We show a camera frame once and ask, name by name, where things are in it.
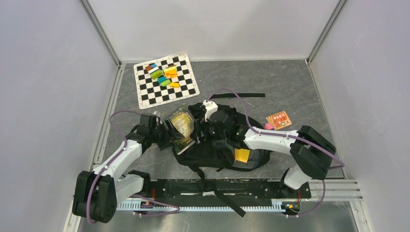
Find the black student backpack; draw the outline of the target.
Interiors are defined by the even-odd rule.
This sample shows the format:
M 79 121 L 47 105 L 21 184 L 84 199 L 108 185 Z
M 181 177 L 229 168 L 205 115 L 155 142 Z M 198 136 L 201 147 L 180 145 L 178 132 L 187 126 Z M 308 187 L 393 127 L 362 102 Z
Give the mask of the black student backpack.
M 230 147 L 227 142 L 222 140 L 212 140 L 208 134 L 208 123 L 205 122 L 205 107 L 202 103 L 196 103 L 188 106 L 189 111 L 194 117 L 194 130 L 190 137 L 195 141 L 195 144 L 190 146 L 181 155 L 177 155 L 173 150 L 173 154 L 177 162 L 181 165 L 189 167 L 193 172 L 200 177 L 200 190 L 204 191 L 206 187 L 205 173 L 203 167 L 216 168 L 218 171 L 228 169 L 239 172 L 250 172 L 264 166 L 270 160 L 270 153 L 267 150 L 250 150 L 250 156 L 247 163 L 238 162 L 234 158 L 235 148 Z M 235 108 L 228 105 L 218 105 L 218 110 L 236 111 L 237 120 L 240 124 L 245 125 L 245 115 L 239 113 Z M 261 128 L 261 124 L 250 118 L 252 126 Z M 245 215 L 245 211 L 229 200 L 220 191 L 215 190 L 215 195 L 233 209 L 241 217 Z

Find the dark green forest book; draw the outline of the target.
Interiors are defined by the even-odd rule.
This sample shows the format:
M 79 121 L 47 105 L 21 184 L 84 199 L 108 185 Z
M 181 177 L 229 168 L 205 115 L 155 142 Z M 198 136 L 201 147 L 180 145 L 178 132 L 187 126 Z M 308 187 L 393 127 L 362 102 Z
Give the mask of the dark green forest book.
M 173 141 L 173 150 L 177 155 L 181 155 L 190 146 L 195 144 L 195 141 L 190 137 L 194 130 L 194 117 L 184 103 L 176 108 L 168 117 L 168 120 L 182 134 L 182 138 Z

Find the yellow book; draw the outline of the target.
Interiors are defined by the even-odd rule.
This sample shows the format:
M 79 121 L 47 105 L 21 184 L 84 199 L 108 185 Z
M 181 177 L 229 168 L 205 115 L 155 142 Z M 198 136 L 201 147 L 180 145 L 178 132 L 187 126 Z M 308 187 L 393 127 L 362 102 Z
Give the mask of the yellow book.
M 247 163 L 250 156 L 250 150 L 248 149 L 235 149 L 234 158 L 238 162 Z

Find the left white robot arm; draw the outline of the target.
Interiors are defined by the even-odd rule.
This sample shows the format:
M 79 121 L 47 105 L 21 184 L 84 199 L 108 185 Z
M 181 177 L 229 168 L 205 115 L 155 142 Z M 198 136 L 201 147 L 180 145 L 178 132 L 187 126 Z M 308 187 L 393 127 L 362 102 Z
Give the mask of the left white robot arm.
M 164 150 L 183 137 L 169 120 L 161 120 L 155 114 L 141 114 L 139 123 L 122 135 L 123 142 L 114 154 L 92 171 L 78 175 L 72 213 L 90 224 L 107 223 L 117 206 L 130 196 L 148 196 L 152 191 L 149 174 L 130 171 L 125 177 L 122 175 L 153 144 Z

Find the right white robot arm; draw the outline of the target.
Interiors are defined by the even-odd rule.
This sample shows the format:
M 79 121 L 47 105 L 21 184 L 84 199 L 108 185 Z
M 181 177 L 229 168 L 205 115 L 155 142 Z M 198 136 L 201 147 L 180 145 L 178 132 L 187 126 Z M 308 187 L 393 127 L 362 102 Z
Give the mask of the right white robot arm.
M 232 148 L 267 150 L 292 156 L 296 164 L 285 172 L 279 191 L 292 197 L 303 184 L 315 179 L 324 180 L 335 159 L 335 147 L 310 126 L 299 130 L 271 131 L 236 122 L 223 110 L 206 111 L 205 121 L 216 129 L 216 135 Z

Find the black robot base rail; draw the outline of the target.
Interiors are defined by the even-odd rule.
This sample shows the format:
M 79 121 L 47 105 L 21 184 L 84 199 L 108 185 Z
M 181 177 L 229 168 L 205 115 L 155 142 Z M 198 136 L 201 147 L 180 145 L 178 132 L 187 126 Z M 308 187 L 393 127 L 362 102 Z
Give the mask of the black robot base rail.
M 215 195 L 220 191 L 238 206 L 269 206 L 272 199 L 304 200 L 312 197 L 308 183 L 292 190 L 278 179 L 206 179 L 204 191 L 200 179 L 153 179 L 139 192 L 144 197 L 180 207 L 226 206 Z

